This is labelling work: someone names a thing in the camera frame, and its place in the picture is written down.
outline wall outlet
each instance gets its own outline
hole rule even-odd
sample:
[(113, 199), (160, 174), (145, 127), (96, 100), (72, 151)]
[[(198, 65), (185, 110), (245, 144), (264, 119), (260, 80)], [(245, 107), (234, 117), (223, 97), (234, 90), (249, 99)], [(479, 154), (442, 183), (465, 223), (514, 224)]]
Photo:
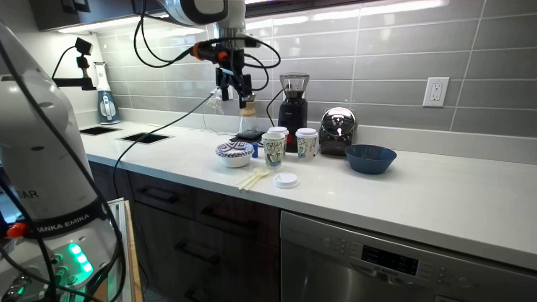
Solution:
[(427, 80), (423, 107), (443, 107), (447, 100), (448, 85), (450, 77), (430, 77)]

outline white bowl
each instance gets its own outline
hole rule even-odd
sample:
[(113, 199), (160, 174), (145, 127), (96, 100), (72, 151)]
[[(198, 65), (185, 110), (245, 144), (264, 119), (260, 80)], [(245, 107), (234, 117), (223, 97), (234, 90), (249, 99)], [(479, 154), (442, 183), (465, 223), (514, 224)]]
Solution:
[(250, 162), (254, 147), (249, 142), (225, 142), (217, 147), (220, 162), (227, 167), (242, 167)]

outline dishwasher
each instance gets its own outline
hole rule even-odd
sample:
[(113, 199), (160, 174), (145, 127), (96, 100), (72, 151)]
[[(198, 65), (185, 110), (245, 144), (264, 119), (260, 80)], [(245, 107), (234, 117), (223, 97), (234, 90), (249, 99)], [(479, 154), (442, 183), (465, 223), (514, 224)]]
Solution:
[(537, 271), (282, 213), (282, 302), (536, 302)]

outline coffee grinder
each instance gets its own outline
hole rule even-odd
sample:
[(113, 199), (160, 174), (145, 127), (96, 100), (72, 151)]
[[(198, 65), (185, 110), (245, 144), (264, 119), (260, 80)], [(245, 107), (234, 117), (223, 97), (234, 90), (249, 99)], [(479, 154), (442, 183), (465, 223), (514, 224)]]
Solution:
[(297, 129), (307, 125), (307, 102), (304, 90), (309, 82), (307, 73), (282, 73), (281, 75), (286, 100), (281, 105), (279, 125), (289, 129), (287, 152), (297, 152)]

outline kitchen counter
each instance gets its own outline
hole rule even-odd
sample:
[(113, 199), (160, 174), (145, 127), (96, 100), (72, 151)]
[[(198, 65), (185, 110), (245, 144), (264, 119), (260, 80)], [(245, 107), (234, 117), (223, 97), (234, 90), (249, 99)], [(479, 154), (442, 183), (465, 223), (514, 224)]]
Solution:
[[(83, 136), (91, 161), (113, 166), (130, 146), (119, 137), (155, 124), (123, 122), (119, 131)], [(281, 189), (270, 178), (252, 191), (237, 184), (264, 159), (244, 169), (220, 166), (215, 147), (230, 134), (171, 127), (171, 137), (138, 144), (121, 167), (358, 228), (537, 270), (537, 164), (398, 151), (383, 176), (353, 171), (344, 159), (317, 156), (282, 171), (301, 186)]]

